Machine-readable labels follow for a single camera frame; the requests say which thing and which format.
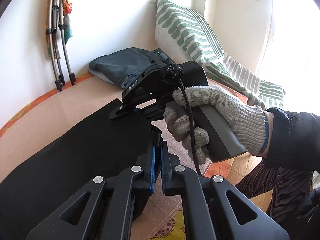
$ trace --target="folded cloth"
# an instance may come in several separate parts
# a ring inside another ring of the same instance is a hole
[[[126,88],[150,65],[148,52],[139,48],[123,49],[94,59],[89,69],[102,72],[113,84]],[[101,78],[96,72],[91,73]]]

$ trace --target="tripod leg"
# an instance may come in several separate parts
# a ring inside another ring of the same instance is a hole
[[[62,0],[60,0],[60,4],[59,4],[59,22],[60,22],[60,31],[61,31],[61,41],[62,41],[63,53],[64,53],[64,57],[66,59],[70,82],[72,85],[74,85],[76,82],[76,77],[75,77],[75,74],[71,71],[70,62],[69,62],[68,53],[67,53],[67,46],[66,46],[65,39],[64,39],[64,30],[66,28],[66,25],[63,22],[63,2],[62,2]]]
[[[60,64],[60,55],[59,55],[59,49],[58,49],[58,42],[57,42],[57,26],[59,22],[58,17],[58,0],[53,0],[52,4],[52,39],[53,39],[53,49],[55,51],[55,57],[58,64],[58,70],[59,70],[59,78],[61,80],[62,85],[64,86],[66,83],[64,82],[64,77],[61,69]]]
[[[53,51],[53,42],[52,42],[52,2],[53,0],[49,0],[48,19],[47,19],[48,29],[46,30],[46,34],[48,35],[51,63],[52,63],[54,77],[56,79],[55,84],[56,84],[57,90],[62,91],[62,85],[58,76],[56,62],[54,60],[54,51]]]
[[[66,83],[64,81],[64,76],[62,73],[62,69],[61,69],[61,63],[60,63],[60,55],[59,55],[59,49],[58,49],[58,42],[57,42],[57,35],[56,33],[53,33],[52,35],[52,40],[53,40],[53,50],[55,52],[56,55],[56,60],[57,60],[57,64],[58,64],[58,70],[59,70],[59,79],[61,80],[62,85],[64,86]]]

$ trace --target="green striped pillow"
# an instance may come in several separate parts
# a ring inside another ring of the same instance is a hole
[[[264,110],[271,106],[283,107],[282,102],[276,98],[265,96],[267,85],[272,86],[270,83],[260,82],[259,89],[262,92],[255,93],[251,90],[251,85],[248,87],[236,80],[237,74],[228,72],[223,65],[222,45],[198,12],[168,0],[157,0],[155,39],[159,47],[176,63],[189,60],[198,62],[208,78],[245,95],[249,105],[258,105]]]
[[[222,65],[231,77],[260,98],[266,108],[275,106],[284,109],[285,92],[280,85],[261,80],[226,53],[222,60]]]
[[[182,49],[178,56],[170,55],[181,63],[190,58],[200,65],[205,61],[220,63],[224,53],[218,38],[198,12],[168,0],[157,0],[156,41],[161,48],[172,52],[170,40],[175,40]]]

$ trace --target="black mat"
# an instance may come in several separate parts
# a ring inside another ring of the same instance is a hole
[[[38,223],[95,176],[135,165],[152,141],[137,113],[110,120],[116,99],[15,168],[0,184],[0,239],[25,240]]]

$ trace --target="black sleeve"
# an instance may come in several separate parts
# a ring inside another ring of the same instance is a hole
[[[266,168],[283,167],[305,171],[320,170],[320,117],[272,107],[273,131]]]

